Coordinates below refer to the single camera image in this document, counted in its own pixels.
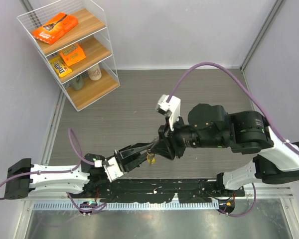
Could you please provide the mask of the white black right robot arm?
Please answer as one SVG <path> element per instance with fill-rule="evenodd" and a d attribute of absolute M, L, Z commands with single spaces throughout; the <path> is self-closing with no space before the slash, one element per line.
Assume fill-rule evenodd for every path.
<path fill-rule="evenodd" d="M 233 153 L 253 154 L 245 166 L 216 177 L 215 189 L 227 196 L 246 184 L 277 185 L 299 181 L 299 142 L 288 148 L 275 135 L 267 119 L 256 111 L 228 114 L 220 105 L 196 105 L 187 116 L 158 129 L 151 153 L 169 160 L 181 158 L 186 148 L 230 148 Z"/>

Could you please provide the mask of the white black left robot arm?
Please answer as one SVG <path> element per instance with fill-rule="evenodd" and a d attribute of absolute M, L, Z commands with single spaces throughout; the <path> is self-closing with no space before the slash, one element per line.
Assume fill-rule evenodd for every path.
<path fill-rule="evenodd" d="M 45 166 L 33 164 L 30 158 L 21 159 L 7 170 L 4 199 L 63 192 L 91 198 L 101 184 L 112 183 L 139 167 L 153 145 L 129 145 L 107 158 L 88 153 L 78 165 Z"/>

